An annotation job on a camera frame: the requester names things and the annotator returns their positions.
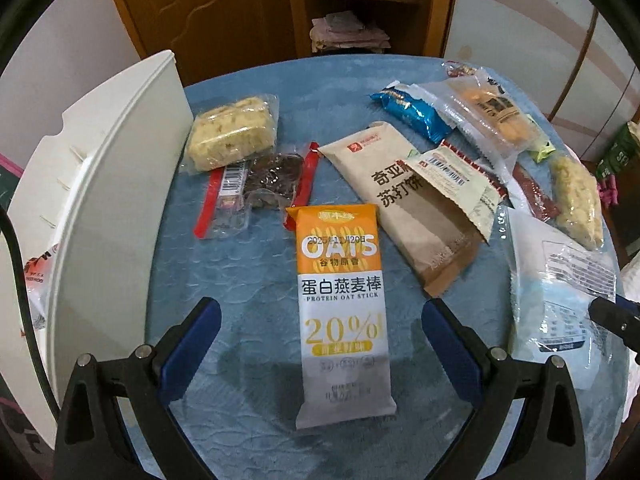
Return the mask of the yellow puffed snack pack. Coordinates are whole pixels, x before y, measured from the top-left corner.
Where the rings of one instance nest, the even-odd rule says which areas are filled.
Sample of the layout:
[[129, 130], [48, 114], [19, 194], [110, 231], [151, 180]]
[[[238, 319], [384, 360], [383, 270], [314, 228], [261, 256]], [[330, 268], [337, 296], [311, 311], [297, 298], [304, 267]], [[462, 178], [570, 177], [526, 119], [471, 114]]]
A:
[[559, 214], [556, 224], [575, 242], [588, 250], [604, 243], [601, 201], [596, 179], [570, 155], [551, 159], [553, 193]]

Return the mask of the blue white wafer packet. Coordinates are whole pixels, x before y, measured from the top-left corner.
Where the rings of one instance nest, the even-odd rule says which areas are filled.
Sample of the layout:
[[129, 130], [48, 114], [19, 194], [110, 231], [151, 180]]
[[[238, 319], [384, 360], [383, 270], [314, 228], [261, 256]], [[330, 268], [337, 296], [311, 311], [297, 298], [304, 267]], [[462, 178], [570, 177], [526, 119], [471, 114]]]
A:
[[386, 113], [399, 119], [423, 139], [439, 144], [452, 133], [452, 128], [436, 112], [434, 107], [406, 84], [390, 84], [370, 94], [370, 99]]

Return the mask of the red white jujube snack bag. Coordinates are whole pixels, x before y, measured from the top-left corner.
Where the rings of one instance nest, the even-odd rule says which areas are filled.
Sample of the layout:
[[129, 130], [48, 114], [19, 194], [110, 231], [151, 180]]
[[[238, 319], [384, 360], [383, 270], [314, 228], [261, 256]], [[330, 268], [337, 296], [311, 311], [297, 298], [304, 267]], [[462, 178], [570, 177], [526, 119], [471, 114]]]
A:
[[58, 244], [55, 244], [39, 257], [30, 258], [24, 266], [29, 312], [35, 330], [42, 330], [47, 323], [51, 272], [57, 254]]

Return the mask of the folded pink cloths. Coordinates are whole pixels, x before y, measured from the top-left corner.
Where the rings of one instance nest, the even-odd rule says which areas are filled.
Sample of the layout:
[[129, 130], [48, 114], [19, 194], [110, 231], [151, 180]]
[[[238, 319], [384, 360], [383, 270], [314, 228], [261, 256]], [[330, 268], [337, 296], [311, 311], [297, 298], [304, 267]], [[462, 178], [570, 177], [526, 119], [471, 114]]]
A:
[[350, 11], [314, 18], [309, 32], [311, 52], [366, 50], [376, 53], [390, 48], [390, 37], [378, 27], [360, 22]]

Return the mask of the dark prune red-edged packet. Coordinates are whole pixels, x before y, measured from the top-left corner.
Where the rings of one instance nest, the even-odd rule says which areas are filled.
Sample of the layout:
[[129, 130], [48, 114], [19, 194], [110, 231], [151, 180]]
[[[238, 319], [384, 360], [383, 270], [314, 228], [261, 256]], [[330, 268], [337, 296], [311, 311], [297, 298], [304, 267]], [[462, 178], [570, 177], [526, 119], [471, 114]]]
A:
[[320, 162], [320, 146], [275, 152], [213, 170], [193, 228], [199, 240], [230, 237], [244, 231], [255, 209], [287, 212], [306, 206]]

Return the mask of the yellow rice cake block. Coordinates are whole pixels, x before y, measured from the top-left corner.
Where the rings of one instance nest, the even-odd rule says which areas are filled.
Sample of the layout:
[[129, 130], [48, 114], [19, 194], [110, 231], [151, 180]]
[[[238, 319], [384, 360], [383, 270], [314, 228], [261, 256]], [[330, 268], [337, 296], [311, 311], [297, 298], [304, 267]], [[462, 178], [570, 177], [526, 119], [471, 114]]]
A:
[[181, 170], [200, 174], [269, 153], [277, 145], [280, 100], [273, 94], [246, 96], [194, 118]]

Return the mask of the orange white oats bar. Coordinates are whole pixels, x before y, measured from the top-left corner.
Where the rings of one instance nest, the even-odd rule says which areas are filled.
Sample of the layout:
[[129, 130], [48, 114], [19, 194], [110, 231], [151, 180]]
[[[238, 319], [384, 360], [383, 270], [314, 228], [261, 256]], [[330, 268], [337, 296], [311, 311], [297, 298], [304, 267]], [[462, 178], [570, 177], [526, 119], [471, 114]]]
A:
[[300, 206], [288, 214], [304, 387], [297, 429], [395, 414], [375, 206]]

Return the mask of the round cookies clear pack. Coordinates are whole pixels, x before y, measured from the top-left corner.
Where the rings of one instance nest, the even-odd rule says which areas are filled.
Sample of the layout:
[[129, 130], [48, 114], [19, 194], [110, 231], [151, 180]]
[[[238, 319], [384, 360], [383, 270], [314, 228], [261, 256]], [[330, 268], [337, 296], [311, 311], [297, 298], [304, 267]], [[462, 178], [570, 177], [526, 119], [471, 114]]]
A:
[[410, 84], [410, 93], [458, 128], [488, 159], [512, 162], [539, 138], [532, 121], [486, 70]]

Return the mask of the brown wooden door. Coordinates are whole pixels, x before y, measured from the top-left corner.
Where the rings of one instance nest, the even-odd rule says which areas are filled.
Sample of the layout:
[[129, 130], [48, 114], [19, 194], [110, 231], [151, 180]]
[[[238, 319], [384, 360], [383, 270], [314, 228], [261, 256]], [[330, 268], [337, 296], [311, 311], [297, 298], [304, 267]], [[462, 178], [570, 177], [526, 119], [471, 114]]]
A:
[[114, 0], [142, 58], [174, 52], [186, 86], [297, 58], [291, 0]]

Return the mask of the clear zip bag nuts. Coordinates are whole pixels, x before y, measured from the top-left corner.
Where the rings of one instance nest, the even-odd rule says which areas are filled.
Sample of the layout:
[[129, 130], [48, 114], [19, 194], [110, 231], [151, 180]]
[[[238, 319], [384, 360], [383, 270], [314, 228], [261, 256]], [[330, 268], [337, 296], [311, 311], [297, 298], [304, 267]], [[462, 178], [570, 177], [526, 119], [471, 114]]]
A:
[[442, 63], [448, 78], [473, 77], [477, 68], [457, 61], [445, 61]]

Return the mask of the green pineapple cake packet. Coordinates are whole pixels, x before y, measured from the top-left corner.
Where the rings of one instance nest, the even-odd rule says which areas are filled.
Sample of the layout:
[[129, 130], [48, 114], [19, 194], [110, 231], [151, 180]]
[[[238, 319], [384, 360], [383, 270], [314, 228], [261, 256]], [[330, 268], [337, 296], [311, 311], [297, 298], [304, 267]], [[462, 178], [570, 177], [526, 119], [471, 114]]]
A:
[[550, 141], [547, 133], [540, 128], [540, 125], [537, 124], [531, 114], [526, 114], [525, 117], [527, 118], [528, 124], [534, 133], [534, 140], [529, 144], [527, 153], [533, 161], [536, 162], [536, 164], [540, 164], [551, 156], [555, 151], [555, 146]]

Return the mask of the dark red snowflake packet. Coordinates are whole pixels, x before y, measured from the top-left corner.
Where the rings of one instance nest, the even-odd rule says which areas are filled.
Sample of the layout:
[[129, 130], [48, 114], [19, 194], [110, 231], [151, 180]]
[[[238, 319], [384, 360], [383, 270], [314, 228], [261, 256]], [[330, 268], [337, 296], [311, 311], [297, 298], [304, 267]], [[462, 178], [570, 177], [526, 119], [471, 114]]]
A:
[[517, 162], [512, 176], [524, 193], [530, 213], [542, 222], [556, 218], [560, 214], [555, 202], [542, 190], [529, 172]]

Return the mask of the green bag by wall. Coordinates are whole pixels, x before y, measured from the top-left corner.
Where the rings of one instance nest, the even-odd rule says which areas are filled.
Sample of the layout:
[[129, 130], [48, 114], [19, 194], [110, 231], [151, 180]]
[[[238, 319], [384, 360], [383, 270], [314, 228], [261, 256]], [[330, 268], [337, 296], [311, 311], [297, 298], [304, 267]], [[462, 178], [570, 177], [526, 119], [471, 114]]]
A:
[[605, 151], [596, 168], [596, 178], [604, 180], [616, 176], [639, 154], [639, 126], [626, 122], [614, 136], [613, 143]]

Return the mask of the light blue snack bag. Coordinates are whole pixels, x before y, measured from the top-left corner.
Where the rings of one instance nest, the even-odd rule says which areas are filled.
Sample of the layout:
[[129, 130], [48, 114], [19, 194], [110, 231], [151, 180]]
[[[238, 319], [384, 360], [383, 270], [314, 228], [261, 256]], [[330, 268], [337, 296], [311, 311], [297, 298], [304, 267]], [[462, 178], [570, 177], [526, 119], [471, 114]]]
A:
[[614, 262], [529, 214], [506, 208], [503, 217], [511, 271], [511, 356], [535, 363], [557, 356], [574, 387], [588, 390], [606, 357], [589, 306], [597, 298], [615, 298]]

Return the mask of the brown soda cracker pack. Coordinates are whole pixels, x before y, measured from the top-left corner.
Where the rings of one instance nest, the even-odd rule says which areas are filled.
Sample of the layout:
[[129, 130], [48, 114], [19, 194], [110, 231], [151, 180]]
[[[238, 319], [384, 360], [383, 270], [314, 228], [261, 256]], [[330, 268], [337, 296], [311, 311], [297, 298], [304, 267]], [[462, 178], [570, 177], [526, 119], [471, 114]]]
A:
[[398, 164], [418, 150], [395, 127], [378, 122], [320, 152], [360, 200], [378, 206], [378, 223], [429, 295], [441, 295], [471, 264], [480, 234], [451, 200]]

